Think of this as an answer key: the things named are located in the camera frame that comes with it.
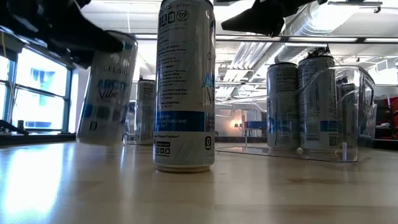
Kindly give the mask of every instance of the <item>window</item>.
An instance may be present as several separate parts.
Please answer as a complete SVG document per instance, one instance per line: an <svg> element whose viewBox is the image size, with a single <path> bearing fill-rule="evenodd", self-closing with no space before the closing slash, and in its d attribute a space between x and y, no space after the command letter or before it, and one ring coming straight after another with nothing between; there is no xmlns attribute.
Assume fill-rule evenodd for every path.
<svg viewBox="0 0 398 224"><path fill-rule="evenodd" d="M17 84L65 96L67 75L66 67L35 52L23 49L18 55Z"/></svg>
<svg viewBox="0 0 398 224"><path fill-rule="evenodd" d="M62 129L63 99L18 89L12 123L24 121L25 128Z"/></svg>
<svg viewBox="0 0 398 224"><path fill-rule="evenodd" d="M9 71L8 59L0 56L0 80L7 80L8 71Z"/></svg>
<svg viewBox="0 0 398 224"><path fill-rule="evenodd" d="M14 126L23 120L29 131L68 131L71 71L28 49L22 49L16 64L10 70L15 72L8 72L10 82L4 82L3 105L12 108L16 99L6 119L12 118Z"/></svg>

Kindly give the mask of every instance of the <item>table surface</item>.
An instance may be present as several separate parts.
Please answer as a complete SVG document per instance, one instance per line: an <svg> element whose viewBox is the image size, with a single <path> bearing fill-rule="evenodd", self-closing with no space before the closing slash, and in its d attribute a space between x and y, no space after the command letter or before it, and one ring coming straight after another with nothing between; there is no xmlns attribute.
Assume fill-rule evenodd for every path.
<svg viewBox="0 0 398 224"><path fill-rule="evenodd" d="M398 153L357 164L216 153L170 174L150 147L0 148L0 223L398 223Z"/></svg>

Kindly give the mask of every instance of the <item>clear plastic bin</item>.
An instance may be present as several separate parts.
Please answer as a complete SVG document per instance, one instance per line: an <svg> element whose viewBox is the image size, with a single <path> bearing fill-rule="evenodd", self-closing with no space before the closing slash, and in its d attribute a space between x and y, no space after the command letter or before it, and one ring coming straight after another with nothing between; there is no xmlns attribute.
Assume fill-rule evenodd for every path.
<svg viewBox="0 0 398 224"><path fill-rule="evenodd" d="M267 144L246 143L242 147L217 147L216 151L319 161L361 161L371 155L373 146L377 108L373 96L374 81L369 73L361 67L344 65L317 72L296 91L223 101L224 104L250 102L257 105L267 102ZM298 106L297 116L295 113L279 113L280 110L286 111L286 102L292 102L292 99ZM305 106L313 106L314 103L318 103L315 106L324 112L331 111L337 117L314 119L313 111ZM314 127L318 128L318 136L312 132ZM284 136L283 133L289 130L298 130L299 135ZM331 133L332 137L323 138L320 130ZM293 140L288 147L279 147L278 138Z"/></svg>

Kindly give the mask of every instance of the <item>silver can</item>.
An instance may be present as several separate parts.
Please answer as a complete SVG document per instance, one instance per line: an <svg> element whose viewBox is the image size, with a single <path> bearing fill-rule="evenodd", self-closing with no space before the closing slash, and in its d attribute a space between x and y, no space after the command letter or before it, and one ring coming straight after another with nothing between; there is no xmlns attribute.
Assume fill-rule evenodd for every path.
<svg viewBox="0 0 398 224"><path fill-rule="evenodd" d="M123 42L121 52L95 52L81 113L77 139L89 144L122 143L137 42L129 35L108 31Z"/></svg>
<svg viewBox="0 0 398 224"><path fill-rule="evenodd" d="M306 85L319 71L335 65L333 57L306 58L298 64L298 87ZM324 70L299 96L300 147L332 152L338 149L336 81L333 70Z"/></svg>
<svg viewBox="0 0 398 224"><path fill-rule="evenodd" d="M354 83L338 86L338 132L340 147L356 147L358 133L358 104Z"/></svg>
<svg viewBox="0 0 398 224"><path fill-rule="evenodd" d="M267 71L267 95L291 91L291 95L267 99L267 143L271 149L297 149L300 146L297 66L271 65Z"/></svg>
<svg viewBox="0 0 398 224"><path fill-rule="evenodd" d="M215 155L215 17L211 2L162 1L156 73L156 168L208 170Z"/></svg>
<svg viewBox="0 0 398 224"><path fill-rule="evenodd" d="M137 83L136 117L134 125L134 142L136 144L153 143L155 88L153 80L140 79Z"/></svg>

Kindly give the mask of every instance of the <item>ceiling light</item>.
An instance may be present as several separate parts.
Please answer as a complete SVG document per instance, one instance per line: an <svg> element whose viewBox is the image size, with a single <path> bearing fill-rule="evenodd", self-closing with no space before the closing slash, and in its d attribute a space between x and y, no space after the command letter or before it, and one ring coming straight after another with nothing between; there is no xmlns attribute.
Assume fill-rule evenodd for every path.
<svg viewBox="0 0 398 224"><path fill-rule="evenodd" d="M268 37L264 35L216 35L220 41L249 41L249 42L278 42L280 37Z"/></svg>
<svg viewBox="0 0 398 224"><path fill-rule="evenodd" d="M311 44L311 43L286 43L289 47L327 47L328 44Z"/></svg>
<svg viewBox="0 0 398 224"><path fill-rule="evenodd" d="M157 34L134 34L137 40L157 40Z"/></svg>
<svg viewBox="0 0 398 224"><path fill-rule="evenodd" d="M356 42L358 38L354 37L290 37L292 42Z"/></svg>
<svg viewBox="0 0 398 224"><path fill-rule="evenodd" d="M364 42L398 43L398 38L366 38Z"/></svg>

